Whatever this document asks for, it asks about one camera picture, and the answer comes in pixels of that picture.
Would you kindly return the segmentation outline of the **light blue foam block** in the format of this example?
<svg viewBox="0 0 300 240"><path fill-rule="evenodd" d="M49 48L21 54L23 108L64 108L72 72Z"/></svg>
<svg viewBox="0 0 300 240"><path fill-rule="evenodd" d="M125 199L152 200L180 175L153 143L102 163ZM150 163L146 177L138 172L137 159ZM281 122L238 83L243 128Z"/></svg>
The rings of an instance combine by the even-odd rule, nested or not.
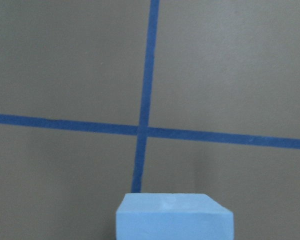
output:
<svg viewBox="0 0 300 240"><path fill-rule="evenodd" d="M116 211L118 240L233 240L234 215L206 194L127 193Z"/></svg>

